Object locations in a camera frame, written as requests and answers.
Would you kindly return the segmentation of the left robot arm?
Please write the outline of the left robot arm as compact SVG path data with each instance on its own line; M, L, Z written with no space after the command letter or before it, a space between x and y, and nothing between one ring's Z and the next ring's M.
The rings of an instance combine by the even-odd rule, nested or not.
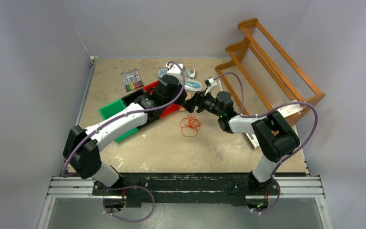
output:
M101 161L100 152L128 131L158 120L167 107L184 102L185 97L184 84L167 75L116 115L87 128L74 126L63 151L61 175L69 177L66 169L71 166L80 178L93 178L111 195L118 195L123 189L121 175Z

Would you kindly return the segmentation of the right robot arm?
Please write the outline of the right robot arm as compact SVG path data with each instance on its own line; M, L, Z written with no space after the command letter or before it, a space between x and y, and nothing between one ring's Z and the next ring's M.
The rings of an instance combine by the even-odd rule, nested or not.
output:
M234 110L231 94L226 91L218 92L216 97L196 92L192 98L183 102L183 108L190 113L206 110L216 115L224 132L255 135L262 157L248 176L248 187L254 194L266 190L267 182L271 180L281 159L300 146L299 137L278 111L265 117L246 118Z

